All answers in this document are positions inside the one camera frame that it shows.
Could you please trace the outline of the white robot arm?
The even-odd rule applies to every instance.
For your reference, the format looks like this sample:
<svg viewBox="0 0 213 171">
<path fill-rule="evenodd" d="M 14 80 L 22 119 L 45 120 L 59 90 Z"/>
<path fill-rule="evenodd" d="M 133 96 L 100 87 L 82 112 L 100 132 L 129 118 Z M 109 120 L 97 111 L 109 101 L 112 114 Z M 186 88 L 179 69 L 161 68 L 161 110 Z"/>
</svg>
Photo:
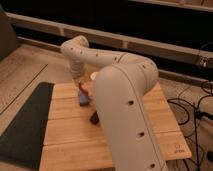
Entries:
<svg viewBox="0 0 213 171">
<path fill-rule="evenodd" d="M 93 98 L 116 171 L 168 171 L 143 96 L 158 81 L 156 64 L 140 55 L 93 49 L 77 36 L 61 45 L 74 78 L 86 63 L 99 68 Z"/>
</svg>

